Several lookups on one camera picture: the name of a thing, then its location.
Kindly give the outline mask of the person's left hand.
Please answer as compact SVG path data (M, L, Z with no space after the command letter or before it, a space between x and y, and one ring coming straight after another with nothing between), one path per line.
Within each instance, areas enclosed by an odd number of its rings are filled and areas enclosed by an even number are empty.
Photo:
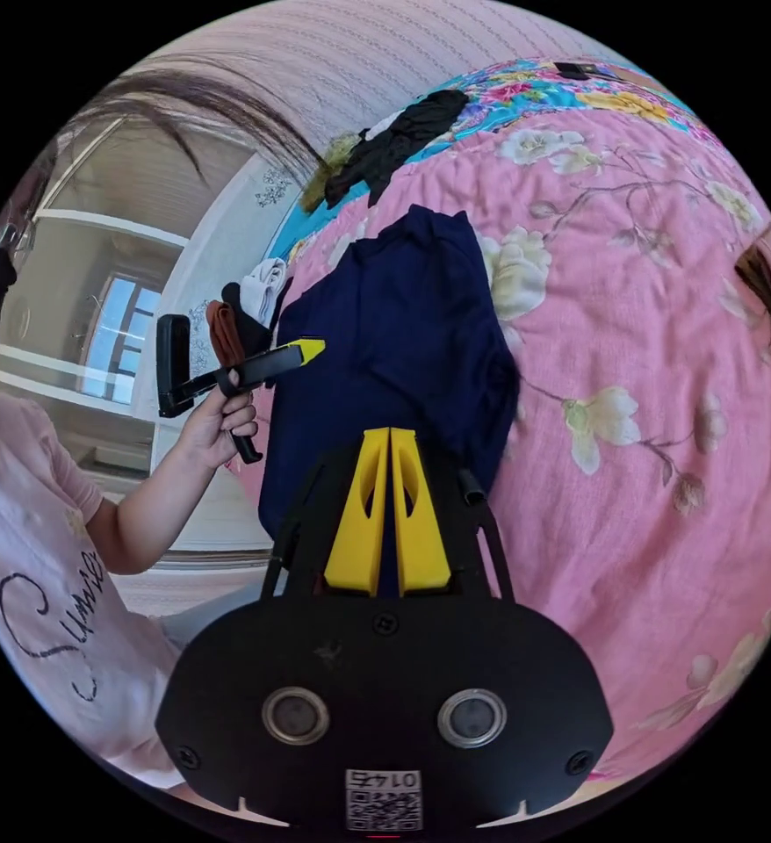
M188 468L210 472L229 462L237 453L234 439L257 432L252 393L228 398L215 387L185 422L175 451Z

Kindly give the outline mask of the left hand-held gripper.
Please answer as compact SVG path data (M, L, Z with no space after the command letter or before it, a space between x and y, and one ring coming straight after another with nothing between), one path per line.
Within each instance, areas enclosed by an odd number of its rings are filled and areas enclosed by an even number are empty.
M195 399L205 397L215 387L219 387L228 398L240 392L252 393L264 381L311 363L325 349L323 339L301 338L295 345L285 345L251 357L231 370L217 369L198 378L190 378L188 348L175 344L169 348L169 415L175 416L192 409ZM252 443L252 437L234 439L236 455L247 465L263 458Z

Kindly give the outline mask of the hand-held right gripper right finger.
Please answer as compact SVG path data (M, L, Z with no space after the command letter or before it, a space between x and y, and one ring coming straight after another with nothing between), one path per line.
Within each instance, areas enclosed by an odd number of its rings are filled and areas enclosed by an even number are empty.
M441 592L450 567L415 432L391 428L390 446L400 596Z

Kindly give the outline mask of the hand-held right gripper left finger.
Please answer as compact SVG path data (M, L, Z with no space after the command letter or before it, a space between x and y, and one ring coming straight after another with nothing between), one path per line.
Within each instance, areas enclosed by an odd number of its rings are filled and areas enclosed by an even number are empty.
M334 591L377 593L386 518L390 430L364 432L349 491L324 570Z

